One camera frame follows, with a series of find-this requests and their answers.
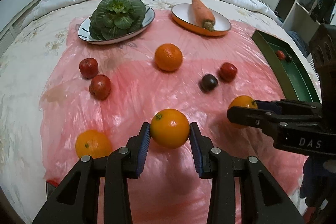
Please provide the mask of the yellow orange with stem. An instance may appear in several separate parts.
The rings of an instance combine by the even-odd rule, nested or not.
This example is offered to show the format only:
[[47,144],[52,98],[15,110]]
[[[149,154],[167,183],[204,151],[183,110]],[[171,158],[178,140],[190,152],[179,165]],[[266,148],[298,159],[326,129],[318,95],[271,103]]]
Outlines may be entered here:
[[238,96],[235,99],[233,99],[230,105],[228,106],[228,109],[234,106],[252,108],[252,109],[258,108],[256,101],[252,97],[246,95]]

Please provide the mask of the dark plum front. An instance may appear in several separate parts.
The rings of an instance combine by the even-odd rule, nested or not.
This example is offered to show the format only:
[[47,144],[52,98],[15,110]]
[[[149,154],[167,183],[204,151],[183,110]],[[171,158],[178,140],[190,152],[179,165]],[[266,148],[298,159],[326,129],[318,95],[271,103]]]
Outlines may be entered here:
[[285,57],[285,61],[286,61],[287,63],[292,62],[292,57],[291,57],[291,55],[287,55],[287,56]]

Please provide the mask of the dark plum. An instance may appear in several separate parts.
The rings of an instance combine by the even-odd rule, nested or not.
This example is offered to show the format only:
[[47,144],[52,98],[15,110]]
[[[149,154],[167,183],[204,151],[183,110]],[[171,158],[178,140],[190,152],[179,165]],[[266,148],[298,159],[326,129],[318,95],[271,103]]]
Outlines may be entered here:
[[286,61],[287,63],[292,62],[292,57],[291,57],[291,55],[287,55],[287,56],[285,57],[285,61]]
[[218,85],[218,80],[214,75],[206,74],[199,81],[201,91],[208,93],[214,90]]

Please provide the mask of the dark plum back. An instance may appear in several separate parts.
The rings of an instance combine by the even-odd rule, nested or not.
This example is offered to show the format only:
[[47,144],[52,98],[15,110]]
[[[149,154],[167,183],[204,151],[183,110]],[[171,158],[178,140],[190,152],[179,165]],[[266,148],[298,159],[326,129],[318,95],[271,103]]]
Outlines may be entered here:
[[218,85],[218,80],[214,75],[206,74],[199,81],[201,91],[208,93],[214,90]]

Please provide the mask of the small red fruit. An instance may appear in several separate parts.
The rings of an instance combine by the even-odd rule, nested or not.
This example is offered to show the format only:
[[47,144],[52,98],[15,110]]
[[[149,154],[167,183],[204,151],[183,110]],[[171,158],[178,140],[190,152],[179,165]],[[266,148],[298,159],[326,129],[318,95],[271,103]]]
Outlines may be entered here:
[[80,61],[79,70],[85,79],[92,79],[98,75],[98,62],[94,58],[86,58]]
[[97,100],[105,100],[111,91],[111,82],[106,75],[95,76],[90,83],[89,92]]

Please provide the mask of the large tangerine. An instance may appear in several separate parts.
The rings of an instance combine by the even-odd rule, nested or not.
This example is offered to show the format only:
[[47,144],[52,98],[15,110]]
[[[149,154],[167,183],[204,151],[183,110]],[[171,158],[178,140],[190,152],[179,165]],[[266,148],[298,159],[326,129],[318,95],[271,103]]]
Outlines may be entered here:
[[176,45],[171,43],[163,44],[156,49],[154,62],[159,69],[173,72],[182,65],[183,54]]

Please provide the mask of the green tray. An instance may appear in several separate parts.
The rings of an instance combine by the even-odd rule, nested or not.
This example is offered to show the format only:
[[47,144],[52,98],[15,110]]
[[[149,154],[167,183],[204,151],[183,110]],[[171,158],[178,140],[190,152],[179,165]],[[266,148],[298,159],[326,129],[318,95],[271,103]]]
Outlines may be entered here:
[[[252,40],[271,67],[286,99],[320,102],[309,74],[287,42],[259,30],[253,33]],[[292,62],[280,61],[276,56],[277,50],[286,56],[291,55]]]

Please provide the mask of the blue folded towel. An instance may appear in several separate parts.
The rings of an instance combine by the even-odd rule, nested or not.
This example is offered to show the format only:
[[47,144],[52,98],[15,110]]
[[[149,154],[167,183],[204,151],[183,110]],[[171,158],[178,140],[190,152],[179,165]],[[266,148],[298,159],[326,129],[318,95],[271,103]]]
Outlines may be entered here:
[[305,57],[308,57],[308,55],[310,54],[310,50],[306,42],[304,42],[303,38],[295,31],[288,31],[287,33],[291,37],[291,39],[295,42],[295,44],[302,52],[302,54]]

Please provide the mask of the pink plastic sheet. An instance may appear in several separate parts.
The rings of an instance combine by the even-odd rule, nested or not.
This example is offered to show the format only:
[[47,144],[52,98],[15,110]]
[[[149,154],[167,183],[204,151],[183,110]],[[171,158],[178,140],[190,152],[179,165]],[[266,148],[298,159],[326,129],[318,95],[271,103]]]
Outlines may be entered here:
[[[252,40],[255,28],[232,22],[221,38],[207,38],[177,25],[171,13],[156,11],[154,22],[139,36],[114,46],[92,46],[80,40],[82,18],[68,26],[66,50],[46,83],[41,96],[41,138],[45,179],[60,182],[77,162],[77,137],[86,130],[103,132],[113,148],[126,144],[163,109],[176,109],[196,122],[203,135],[230,155],[256,156],[266,166],[295,204],[305,158],[278,151],[272,139],[256,128],[238,129],[227,117],[227,108],[237,96],[277,101],[283,97],[272,69]],[[183,54],[178,70],[166,72],[154,62],[156,49],[171,43]],[[92,79],[79,70],[83,59],[98,62],[98,75],[111,82],[108,97],[101,101],[89,92]],[[235,79],[227,83],[219,76],[223,63],[237,67]],[[199,81],[214,75],[217,87],[205,93]]]

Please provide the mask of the carrot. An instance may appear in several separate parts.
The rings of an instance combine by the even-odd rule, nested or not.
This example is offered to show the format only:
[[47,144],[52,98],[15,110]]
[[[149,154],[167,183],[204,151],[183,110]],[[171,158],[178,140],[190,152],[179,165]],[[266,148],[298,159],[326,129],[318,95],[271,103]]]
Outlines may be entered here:
[[214,31],[215,17],[201,0],[191,0],[195,22],[202,28]]

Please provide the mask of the orange rimmed plate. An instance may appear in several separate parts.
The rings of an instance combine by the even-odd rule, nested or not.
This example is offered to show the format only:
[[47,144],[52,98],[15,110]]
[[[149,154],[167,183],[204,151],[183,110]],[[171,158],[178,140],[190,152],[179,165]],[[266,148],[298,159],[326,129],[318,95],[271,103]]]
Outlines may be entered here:
[[225,16],[203,4],[177,4],[171,8],[171,16],[183,28],[203,36],[224,36],[231,30]]

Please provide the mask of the floral bed sheet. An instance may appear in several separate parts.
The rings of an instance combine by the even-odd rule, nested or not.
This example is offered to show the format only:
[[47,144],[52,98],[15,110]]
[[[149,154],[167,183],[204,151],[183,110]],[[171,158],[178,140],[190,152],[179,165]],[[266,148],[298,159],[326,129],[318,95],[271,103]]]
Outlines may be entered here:
[[[191,0],[142,0],[156,11]],[[232,22],[241,22],[277,36],[287,43],[289,35],[271,18],[217,0],[203,0]],[[97,7],[90,0],[53,11],[31,22],[1,57],[1,187],[25,223],[31,223],[46,201],[41,124],[41,96],[46,83],[66,50],[68,26],[84,20]],[[295,204],[306,210],[303,199]]]

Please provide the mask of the white patterned plate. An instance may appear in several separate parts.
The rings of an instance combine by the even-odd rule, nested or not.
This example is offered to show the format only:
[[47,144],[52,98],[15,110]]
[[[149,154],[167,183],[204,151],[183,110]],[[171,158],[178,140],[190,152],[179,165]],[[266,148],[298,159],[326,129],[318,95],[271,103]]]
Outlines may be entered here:
[[107,12],[103,18],[95,11],[80,25],[77,35],[93,45],[110,45],[124,42],[144,32],[155,19],[154,10],[145,6],[138,17],[130,12]]

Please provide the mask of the green leafy cabbage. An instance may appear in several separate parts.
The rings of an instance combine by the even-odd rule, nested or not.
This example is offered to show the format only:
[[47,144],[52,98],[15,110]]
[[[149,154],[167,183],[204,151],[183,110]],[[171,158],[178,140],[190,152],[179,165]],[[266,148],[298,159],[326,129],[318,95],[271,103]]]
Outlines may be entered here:
[[110,40],[142,28],[146,6],[141,0],[102,0],[90,19],[89,33],[98,40]]

